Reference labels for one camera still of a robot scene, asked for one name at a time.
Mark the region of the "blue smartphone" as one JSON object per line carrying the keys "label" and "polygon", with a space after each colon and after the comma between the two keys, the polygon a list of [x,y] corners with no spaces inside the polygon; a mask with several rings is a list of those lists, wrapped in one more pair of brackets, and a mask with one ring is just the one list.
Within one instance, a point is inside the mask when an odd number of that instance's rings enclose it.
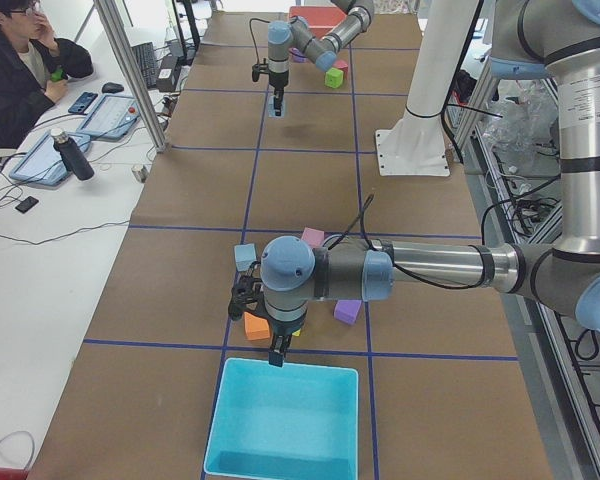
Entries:
{"label": "blue smartphone", "polygon": [[84,114],[92,103],[97,99],[95,92],[83,92],[68,108],[70,114]]}

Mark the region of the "purple foam block right side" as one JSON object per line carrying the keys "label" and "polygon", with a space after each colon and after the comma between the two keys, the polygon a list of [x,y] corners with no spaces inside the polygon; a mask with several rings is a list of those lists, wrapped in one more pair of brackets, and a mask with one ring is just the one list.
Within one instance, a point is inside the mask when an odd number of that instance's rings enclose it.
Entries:
{"label": "purple foam block right side", "polygon": [[362,307],[361,300],[338,300],[334,307],[333,316],[336,320],[347,325],[354,325]]}

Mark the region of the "cyan plastic bin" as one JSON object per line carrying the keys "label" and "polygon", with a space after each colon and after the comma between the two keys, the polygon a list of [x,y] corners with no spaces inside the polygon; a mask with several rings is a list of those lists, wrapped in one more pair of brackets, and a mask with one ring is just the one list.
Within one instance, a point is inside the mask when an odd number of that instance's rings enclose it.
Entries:
{"label": "cyan plastic bin", "polygon": [[355,479],[359,375],[351,368],[226,361],[203,468],[242,479]]}

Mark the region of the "light pink foam block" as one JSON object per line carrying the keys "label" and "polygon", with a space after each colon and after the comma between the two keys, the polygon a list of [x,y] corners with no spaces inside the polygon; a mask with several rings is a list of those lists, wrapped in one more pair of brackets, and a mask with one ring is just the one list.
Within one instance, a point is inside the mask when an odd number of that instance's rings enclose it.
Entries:
{"label": "light pink foam block", "polygon": [[321,247],[325,240],[325,232],[322,230],[305,227],[301,235],[301,240],[312,248]]}

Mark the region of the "green foam block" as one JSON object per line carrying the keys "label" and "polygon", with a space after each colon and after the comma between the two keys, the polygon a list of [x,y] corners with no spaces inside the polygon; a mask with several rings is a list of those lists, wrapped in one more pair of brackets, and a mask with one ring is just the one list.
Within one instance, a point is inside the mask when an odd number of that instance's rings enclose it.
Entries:
{"label": "green foam block", "polygon": [[330,68],[324,74],[324,85],[330,89],[338,89],[344,83],[344,72],[337,68]]}

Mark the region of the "black computer mouse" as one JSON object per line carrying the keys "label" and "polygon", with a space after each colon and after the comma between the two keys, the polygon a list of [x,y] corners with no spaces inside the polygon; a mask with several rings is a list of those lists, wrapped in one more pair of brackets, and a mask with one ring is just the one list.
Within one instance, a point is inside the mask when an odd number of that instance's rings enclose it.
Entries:
{"label": "black computer mouse", "polygon": [[103,94],[115,94],[115,93],[120,93],[123,91],[124,91],[124,86],[122,84],[115,83],[115,82],[106,82],[101,88],[101,92]]}

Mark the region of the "black keyboard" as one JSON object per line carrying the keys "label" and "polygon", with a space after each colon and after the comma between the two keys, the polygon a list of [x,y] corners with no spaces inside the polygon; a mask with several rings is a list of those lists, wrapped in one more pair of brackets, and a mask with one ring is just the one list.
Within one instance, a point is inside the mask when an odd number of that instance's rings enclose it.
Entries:
{"label": "black keyboard", "polygon": [[144,42],[131,47],[140,74],[148,89],[157,84],[158,65],[152,42]]}

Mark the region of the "orange foam block right side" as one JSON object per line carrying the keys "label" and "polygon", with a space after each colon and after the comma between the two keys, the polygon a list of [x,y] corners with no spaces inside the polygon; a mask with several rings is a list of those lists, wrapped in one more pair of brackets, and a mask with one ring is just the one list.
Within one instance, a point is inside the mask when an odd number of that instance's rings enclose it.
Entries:
{"label": "orange foam block right side", "polygon": [[267,340],[271,336],[267,320],[248,312],[244,313],[244,331],[249,341]]}

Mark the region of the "blue teach pendant near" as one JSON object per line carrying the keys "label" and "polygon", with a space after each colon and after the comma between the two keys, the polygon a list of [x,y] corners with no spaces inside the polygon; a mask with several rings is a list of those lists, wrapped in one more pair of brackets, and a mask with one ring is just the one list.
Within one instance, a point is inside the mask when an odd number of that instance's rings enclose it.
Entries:
{"label": "blue teach pendant near", "polygon": [[82,155],[85,155],[90,147],[89,135],[51,129],[16,164],[9,174],[12,180],[52,187],[62,183],[70,174],[74,174],[81,181],[90,180],[95,175],[87,160],[72,161],[66,165],[61,153],[54,146],[53,133],[62,133],[73,140]]}

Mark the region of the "aluminium frame post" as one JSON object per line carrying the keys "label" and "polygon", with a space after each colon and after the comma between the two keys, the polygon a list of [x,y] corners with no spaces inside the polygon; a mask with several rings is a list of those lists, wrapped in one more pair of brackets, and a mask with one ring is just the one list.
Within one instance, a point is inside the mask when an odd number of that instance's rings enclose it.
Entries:
{"label": "aluminium frame post", "polygon": [[167,147],[166,136],[136,63],[116,2],[94,0],[94,5],[120,70],[138,103],[153,146],[157,153],[162,153]]}

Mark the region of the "blue teach pendant far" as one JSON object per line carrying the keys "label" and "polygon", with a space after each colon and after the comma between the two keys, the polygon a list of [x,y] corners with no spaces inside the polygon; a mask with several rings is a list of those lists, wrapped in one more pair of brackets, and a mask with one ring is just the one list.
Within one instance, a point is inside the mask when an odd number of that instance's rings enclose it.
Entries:
{"label": "blue teach pendant far", "polygon": [[139,110],[132,96],[104,94],[85,117],[76,132],[92,140],[117,141],[137,123]]}

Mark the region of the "light blue foam block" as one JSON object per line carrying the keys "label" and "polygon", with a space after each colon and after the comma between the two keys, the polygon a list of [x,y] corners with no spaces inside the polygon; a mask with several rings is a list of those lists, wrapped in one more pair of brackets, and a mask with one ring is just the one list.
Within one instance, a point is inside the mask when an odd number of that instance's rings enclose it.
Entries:
{"label": "light blue foam block", "polygon": [[234,261],[237,272],[249,270],[253,264],[259,262],[256,246],[253,243],[239,244],[234,246]]}
{"label": "light blue foam block", "polygon": [[286,101],[276,97],[270,97],[267,104],[267,112],[270,118],[282,118],[286,113]]}

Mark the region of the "black water bottle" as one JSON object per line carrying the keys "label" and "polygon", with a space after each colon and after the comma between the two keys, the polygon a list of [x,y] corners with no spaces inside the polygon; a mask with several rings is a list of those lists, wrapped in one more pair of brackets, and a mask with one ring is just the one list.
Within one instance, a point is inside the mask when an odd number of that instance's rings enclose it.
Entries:
{"label": "black water bottle", "polygon": [[53,128],[50,136],[53,139],[53,147],[60,154],[65,168],[80,181],[90,180],[95,172],[77,142],[61,128]]}

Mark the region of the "small metal tin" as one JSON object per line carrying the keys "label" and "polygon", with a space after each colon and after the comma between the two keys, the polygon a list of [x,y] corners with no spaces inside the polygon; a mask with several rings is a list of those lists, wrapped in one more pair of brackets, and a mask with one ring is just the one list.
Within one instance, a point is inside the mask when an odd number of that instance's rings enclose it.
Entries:
{"label": "small metal tin", "polygon": [[138,182],[140,182],[140,183],[146,182],[149,171],[145,165],[143,165],[143,164],[133,165],[131,168],[131,171]]}

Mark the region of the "seated person in black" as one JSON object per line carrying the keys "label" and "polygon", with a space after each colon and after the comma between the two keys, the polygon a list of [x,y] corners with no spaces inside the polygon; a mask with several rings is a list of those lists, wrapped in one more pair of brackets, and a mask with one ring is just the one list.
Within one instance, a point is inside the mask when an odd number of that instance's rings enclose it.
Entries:
{"label": "seated person in black", "polygon": [[17,148],[68,80],[93,71],[88,50],[58,37],[38,1],[0,1],[0,148]]}

